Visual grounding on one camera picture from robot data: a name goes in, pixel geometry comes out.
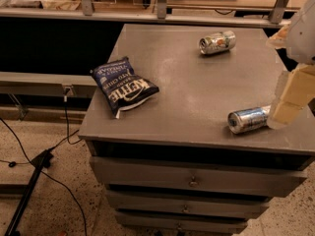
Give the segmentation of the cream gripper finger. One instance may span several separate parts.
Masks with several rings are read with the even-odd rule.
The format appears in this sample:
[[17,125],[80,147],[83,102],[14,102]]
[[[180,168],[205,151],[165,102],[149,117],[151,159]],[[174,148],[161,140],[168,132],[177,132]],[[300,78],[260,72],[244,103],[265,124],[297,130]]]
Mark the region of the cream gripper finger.
[[289,30],[289,25],[283,26],[279,29],[276,33],[270,36],[267,41],[266,45],[271,48],[281,49],[286,48],[286,38]]
[[315,97],[315,65],[298,64],[291,72],[283,71],[278,79],[267,125],[281,129],[291,124]]

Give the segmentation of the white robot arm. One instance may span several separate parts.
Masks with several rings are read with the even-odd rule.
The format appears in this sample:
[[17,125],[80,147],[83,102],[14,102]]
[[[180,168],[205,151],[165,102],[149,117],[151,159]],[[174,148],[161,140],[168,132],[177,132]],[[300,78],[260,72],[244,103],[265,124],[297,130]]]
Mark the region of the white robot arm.
[[267,119],[272,129],[289,125],[315,97],[315,0],[307,0],[289,26],[280,29],[277,35],[284,40],[286,56],[296,61],[297,66],[278,79]]

